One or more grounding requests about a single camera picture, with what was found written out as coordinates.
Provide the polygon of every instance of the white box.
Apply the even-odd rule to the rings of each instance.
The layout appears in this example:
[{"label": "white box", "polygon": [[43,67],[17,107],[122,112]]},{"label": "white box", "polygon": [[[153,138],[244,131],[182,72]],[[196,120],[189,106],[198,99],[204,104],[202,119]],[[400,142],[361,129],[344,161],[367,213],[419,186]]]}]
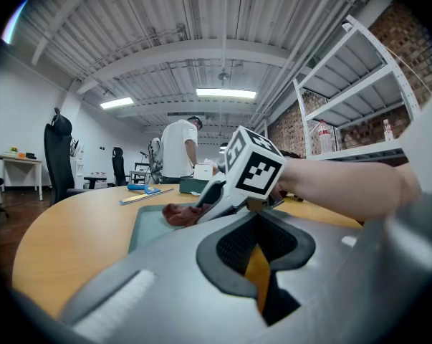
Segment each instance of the white box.
[{"label": "white box", "polygon": [[198,180],[211,180],[213,177],[213,166],[211,164],[196,164],[193,178]]}]

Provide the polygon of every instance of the ceiling beam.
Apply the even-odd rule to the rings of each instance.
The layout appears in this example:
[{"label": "ceiling beam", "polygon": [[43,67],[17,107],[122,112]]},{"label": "ceiling beam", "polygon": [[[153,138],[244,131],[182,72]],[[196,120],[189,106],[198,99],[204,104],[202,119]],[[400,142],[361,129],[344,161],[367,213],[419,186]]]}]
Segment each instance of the ceiling beam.
[{"label": "ceiling beam", "polygon": [[137,105],[125,107],[115,113],[117,118],[129,118],[137,115],[149,115],[154,113],[169,112],[219,112],[252,114],[256,110],[256,105],[249,103],[232,103],[232,102],[171,102],[157,103],[154,105]]},{"label": "ceiling beam", "polygon": [[[99,69],[84,80],[79,94],[99,85],[97,80],[109,80],[113,77],[139,70],[151,65],[159,65],[164,62],[181,62],[187,59],[218,59],[221,57],[222,48],[220,39],[197,39],[191,41],[180,41],[145,49],[112,62]],[[278,67],[283,67],[289,57],[285,49],[269,46],[257,42],[239,41],[227,39],[226,58],[238,59],[249,62],[260,62]],[[308,74],[310,68],[305,67],[302,72]]]},{"label": "ceiling beam", "polygon": [[45,35],[39,41],[36,51],[32,57],[31,63],[36,65],[47,47],[49,41],[53,39],[55,34],[62,27],[68,16],[83,2],[84,0],[66,0],[61,9],[55,14],[54,18],[49,23]]},{"label": "ceiling beam", "polygon": [[[150,125],[144,126],[144,133],[162,133],[165,130],[167,125]],[[203,129],[201,129],[198,134],[206,134],[206,133],[222,133],[222,134],[232,134],[238,126],[222,126],[219,125],[205,125]]]}]

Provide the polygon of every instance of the red brick wall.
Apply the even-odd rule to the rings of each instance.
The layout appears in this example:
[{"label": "red brick wall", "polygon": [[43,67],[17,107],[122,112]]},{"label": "red brick wall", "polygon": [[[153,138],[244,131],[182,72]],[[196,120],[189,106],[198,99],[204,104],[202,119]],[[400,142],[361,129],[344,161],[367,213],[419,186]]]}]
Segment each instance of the red brick wall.
[{"label": "red brick wall", "polygon": [[[303,102],[307,113],[311,113],[317,108],[325,104],[325,99],[311,92],[303,94]],[[309,131],[316,126],[317,121],[308,121]],[[333,139],[333,128],[330,127],[330,132]],[[302,115],[300,114],[299,103],[294,103],[289,107],[274,123],[268,127],[268,137],[279,149],[291,151],[302,158],[305,158],[304,132]],[[317,131],[311,134],[311,149],[312,154],[320,154],[319,137]]]},{"label": "red brick wall", "polygon": [[[432,91],[432,37],[427,28],[423,27],[412,11],[399,0],[393,3],[380,15],[370,27],[370,31],[388,49],[398,55]],[[421,81],[398,60],[398,64],[407,77],[418,103],[421,107],[431,97],[429,91]],[[305,107],[307,113],[318,108],[325,102],[323,98],[305,93]],[[399,107],[376,118],[337,131],[339,149],[354,148],[362,145],[384,141],[383,120],[389,119],[393,126],[394,137],[400,134],[410,123],[405,107]],[[309,128],[313,128],[314,121],[309,121]],[[304,156],[304,140],[302,117],[298,102],[294,103],[274,123],[269,126],[269,137],[281,149],[293,151]],[[317,135],[312,136],[313,154],[320,153]]]}]

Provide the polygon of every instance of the desk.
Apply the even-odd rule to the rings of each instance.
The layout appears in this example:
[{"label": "desk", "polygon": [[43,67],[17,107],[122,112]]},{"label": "desk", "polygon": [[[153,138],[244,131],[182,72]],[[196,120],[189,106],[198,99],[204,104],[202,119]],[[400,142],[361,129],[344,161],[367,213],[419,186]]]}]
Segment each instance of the desk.
[{"label": "desk", "polygon": [[[120,206],[132,195],[124,187],[102,188],[60,201],[28,228],[15,256],[12,284],[51,316],[94,275],[128,253],[138,209],[146,205],[191,203],[197,198],[174,191]],[[304,201],[287,199],[279,210],[341,226],[360,225],[353,219]]]},{"label": "desk", "polygon": [[37,187],[39,187],[39,200],[42,201],[42,161],[39,159],[19,158],[4,154],[0,154],[0,157],[2,157],[1,177],[4,179],[2,191],[4,191],[4,187],[6,185],[6,162],[32,164],[34,166],[34,191],[36,191]]}]

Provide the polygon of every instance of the red cloth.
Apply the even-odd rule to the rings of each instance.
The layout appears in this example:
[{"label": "red cloth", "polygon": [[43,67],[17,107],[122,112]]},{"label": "red cloth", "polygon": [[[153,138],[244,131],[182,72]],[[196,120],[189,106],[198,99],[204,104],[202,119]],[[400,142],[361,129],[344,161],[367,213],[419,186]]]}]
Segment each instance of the red cloth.
[{"label": "red cloth", "polygon": [[204,204],[202,208],[197,208],[196,206],[168,204],[163,208],[163,216],[172,226],[193,226],[210,206],[210,204]]}]

